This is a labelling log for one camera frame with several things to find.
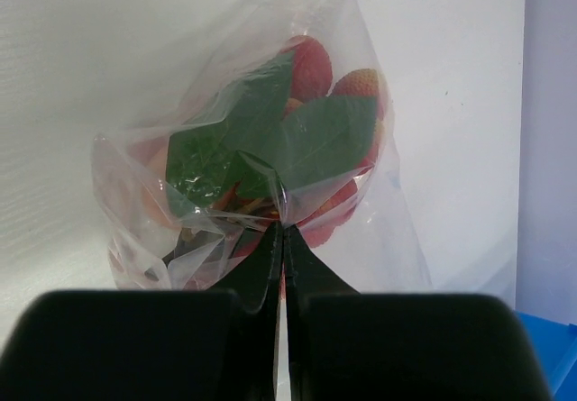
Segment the plastic bag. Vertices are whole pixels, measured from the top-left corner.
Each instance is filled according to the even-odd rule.
[[[281,220],[361,291],[427,288],[392,130],[356,0],[260,5],[176,111],[96,137],[117,286],[208,288]]]

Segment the blue plastic bin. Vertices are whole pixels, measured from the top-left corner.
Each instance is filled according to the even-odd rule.
[[[556,401],[577,400],[577,326],[519,314]]]

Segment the blue edge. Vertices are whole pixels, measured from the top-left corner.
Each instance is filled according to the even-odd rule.
[[[577,326],[517,313],[556,401],[577,400]]]

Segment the white wall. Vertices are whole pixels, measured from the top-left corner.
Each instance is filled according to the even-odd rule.
[[[517,305],[577,324],[577,0],[527,0]]]
[[[35,296],[111,287],[93,135],[171,108],[260,0],[0,0],[0,340]],[[359,0],[435,285],[512,301],[524,0]]]

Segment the transparent bag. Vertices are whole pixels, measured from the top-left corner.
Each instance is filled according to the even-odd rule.
[[[259,5],[176,111],[95,138],[117,286],[208,288],[280,220],[360,291],[429,288],[392,132],[356,0]]]

